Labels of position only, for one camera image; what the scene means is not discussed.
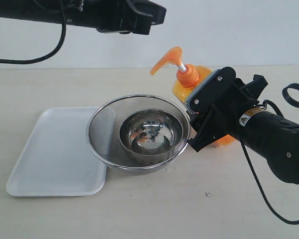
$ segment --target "white tabletop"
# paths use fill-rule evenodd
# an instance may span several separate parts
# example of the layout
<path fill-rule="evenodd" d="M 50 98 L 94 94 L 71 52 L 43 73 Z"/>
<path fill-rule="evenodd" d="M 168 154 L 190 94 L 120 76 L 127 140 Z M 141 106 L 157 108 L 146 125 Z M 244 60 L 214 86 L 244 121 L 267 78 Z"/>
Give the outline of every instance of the white tabletop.
<path fill-rule="evenodd" d="M 281 95 L 283 87 L 299 83 L 299 66 L 235 69 L 245 83 L 264 75 L 269 86 L 261 100 L 276 102 L 299 123 L 299 109 Z M 156 76 L 149 69 L 0 70 L 0 239 L 298 239 L 299 226 L 282 223 L 266 207 L 238 142 L 199 153 L 188 147 L 166 170 L 146 176 L 109 170 L 93 196 L 7 194 L 5 184 L 43 110 L 100 106 L 138 93 L 178 102 L 174 80 L 171 68 Z M 265 159 L 250 155 L 272 205 L 299 219 L 299 186 L 279 181 Z"/>

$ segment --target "orange soap dispenser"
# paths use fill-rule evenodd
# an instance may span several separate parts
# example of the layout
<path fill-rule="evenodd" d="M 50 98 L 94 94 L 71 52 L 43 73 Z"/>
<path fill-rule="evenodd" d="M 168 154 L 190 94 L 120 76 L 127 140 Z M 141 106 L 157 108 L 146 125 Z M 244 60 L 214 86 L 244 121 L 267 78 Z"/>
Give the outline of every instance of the orange soap dispenser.
<path fill-rule="evenodd" d="M 160 68 L 165 65 L 172 64 L 178 67 L 176 74 L 177 80 L 175 81 L 172 92 L 183 102 L 186 97 L 198 86 L 212 71 L 204 66 L 194 66 L 191 64 L 183 64 L 182 62 L 182 49 L 178 46 L 170 49 L 151 69 L 150 74 L 154 75 Z M 213 143 L 214 146 L 229 145 L 235 139 L 226 135 Z"/>

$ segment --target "white plastic tray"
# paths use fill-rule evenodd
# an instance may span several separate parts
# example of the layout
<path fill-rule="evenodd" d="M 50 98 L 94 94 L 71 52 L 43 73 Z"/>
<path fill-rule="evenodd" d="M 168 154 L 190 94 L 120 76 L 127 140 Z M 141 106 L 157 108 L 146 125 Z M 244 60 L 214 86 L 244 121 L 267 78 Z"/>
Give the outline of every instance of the white plastic tray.
<path fill-rule="evenodd" d="M 88 120 L 97 109 L 52 108 L 43 112 L 6 191 L 15 197 L 84 196 L 100 191 L 106 166 L 91 152 L 85 135 Z M 109 112 L 107 118 L 105 134 L 112 131 L 115 115 Z"/>

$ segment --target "stainless steel bowl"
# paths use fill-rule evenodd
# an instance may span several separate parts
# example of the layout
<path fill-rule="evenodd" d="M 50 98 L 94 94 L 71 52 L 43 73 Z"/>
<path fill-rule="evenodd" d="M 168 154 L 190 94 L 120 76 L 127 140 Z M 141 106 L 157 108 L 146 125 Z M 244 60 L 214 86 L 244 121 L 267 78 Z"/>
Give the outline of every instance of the stainless steel bowl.
<path fill-rule="evenodd" d="M 115 120 L 104 134 L 109 116 Z M 132 95 L 100 107 L 88 122 L 86 136 L 93 154 L 109 168 L 143 175 L 164 168 L 185 150 L 190 124 L 186 112 L 173 102 Z"/>
<path fill-rule="evenodd" d="M 180 121 L 157 109 L 136 112 L 120 127 L 120 143 L 127 154 L 143 165 L 164 162 L 182 137 Z"/>

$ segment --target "yellow warning sticker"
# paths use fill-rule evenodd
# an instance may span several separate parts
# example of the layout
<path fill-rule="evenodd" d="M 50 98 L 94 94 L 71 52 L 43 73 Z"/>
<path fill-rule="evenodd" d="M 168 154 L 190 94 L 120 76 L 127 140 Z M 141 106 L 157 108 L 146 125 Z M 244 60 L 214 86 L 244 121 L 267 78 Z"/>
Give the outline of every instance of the yellow warning sticker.
<path fill-rule="evenodd" d="M 264 111 L 261 108 L 252 108 L 250 110 L 247 110 L 242 116 L 240 116 L 239 118 L 239 124 L 241 126 L 245 126 L 247 124 L 247 122 L 251 119 L 252 116 L 254 116 L 255 114 Z"/>

